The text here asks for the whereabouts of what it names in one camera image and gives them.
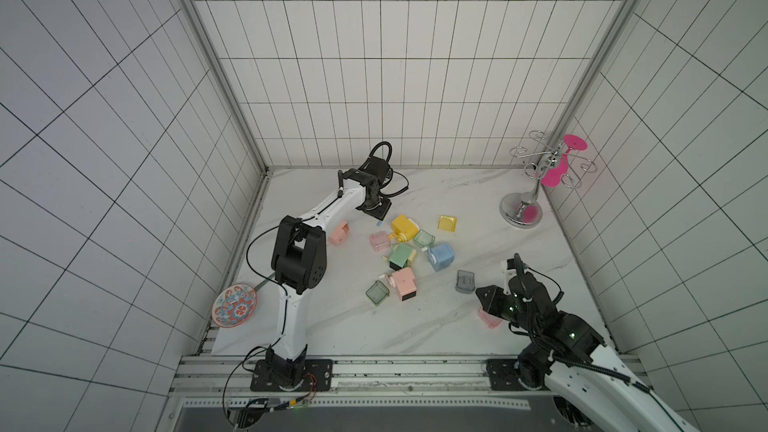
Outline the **clear dark green tray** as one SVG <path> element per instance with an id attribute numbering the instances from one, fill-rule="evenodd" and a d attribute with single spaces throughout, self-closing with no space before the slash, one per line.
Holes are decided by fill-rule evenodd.
<path id="1" fill-rule="evenodd" d="M 389 297 L 390 289 L 380 280 L 375 280 L 366 290 L 365 295 L 375 306 L 379 306 Z"/>

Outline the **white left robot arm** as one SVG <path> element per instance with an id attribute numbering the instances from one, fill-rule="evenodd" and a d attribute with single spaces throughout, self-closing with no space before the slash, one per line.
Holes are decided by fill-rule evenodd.
<path id="1" fill-rule="evenodd" d="M 288 390 L 302 384 L 307 374 L 309 302 L 312 290 L 327 272 L 329 235 L 353 210 L 384 220 L 391 199 L 408 190 L 384 191 L 395 175 L 390 164 L 392 151 L 390 142 L 377 143 L 361 166 L 338 172 L 336 190 L 316 207 L 297 217 L 287 215 L 272 228 L 276 233 L 270 262 L 274 276 L 266 281 L 279 292 L 277 336 L 270 345 L 257 346 L 246 355 L 264 353 L 255 378 Z"/>

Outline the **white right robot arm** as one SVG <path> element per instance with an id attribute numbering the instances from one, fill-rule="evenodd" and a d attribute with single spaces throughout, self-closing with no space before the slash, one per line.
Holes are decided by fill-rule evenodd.
<path id="1" fill-rule="evenodd" d="M 694 431 L 659 398 L 581 317 L 561 311 L 539 272 L 519 254 L 501 262 L 507 285 L 479 287 L 481 310 L 508 323 L 529 344 L 513 359 L 490 359 L 496 391 L 548 390 L 604 431 Z"/>

